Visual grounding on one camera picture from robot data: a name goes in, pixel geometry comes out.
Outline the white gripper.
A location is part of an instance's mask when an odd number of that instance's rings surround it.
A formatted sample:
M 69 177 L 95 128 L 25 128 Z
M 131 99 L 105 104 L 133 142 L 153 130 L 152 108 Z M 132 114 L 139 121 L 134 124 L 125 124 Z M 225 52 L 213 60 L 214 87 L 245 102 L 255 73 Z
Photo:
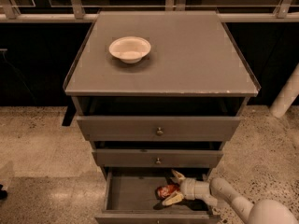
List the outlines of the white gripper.
M 186 200 L 202 200 L 207 205 L 216 206 L 218 200 L 211 195 L 209 183 L 205 181 L 197 181 L 193 178 L 186 178 L 185 175 L 171 170 L 173 181 L 180 185 L 180 191 L 173 192 L 169 197 L 162 201 L 163 206 L 170 206 L 180 203 L 184 198 Z

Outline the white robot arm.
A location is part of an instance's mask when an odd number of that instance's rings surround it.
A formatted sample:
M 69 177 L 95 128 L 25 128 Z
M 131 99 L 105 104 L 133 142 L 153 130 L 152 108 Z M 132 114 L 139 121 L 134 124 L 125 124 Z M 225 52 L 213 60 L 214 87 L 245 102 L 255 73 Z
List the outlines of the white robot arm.
M 174 183 L 159 187 L 156 194 L 163 206 L 181 203 L 184 200 L 201 200 L 207 205 L 220 208 L 227 203 L 244 224 L 299 224 L 294 214 L 282 203 L 275 200 L 249 201 L 223 178 L 209 182 L 188 178 L 177 170 L 171 170 Z

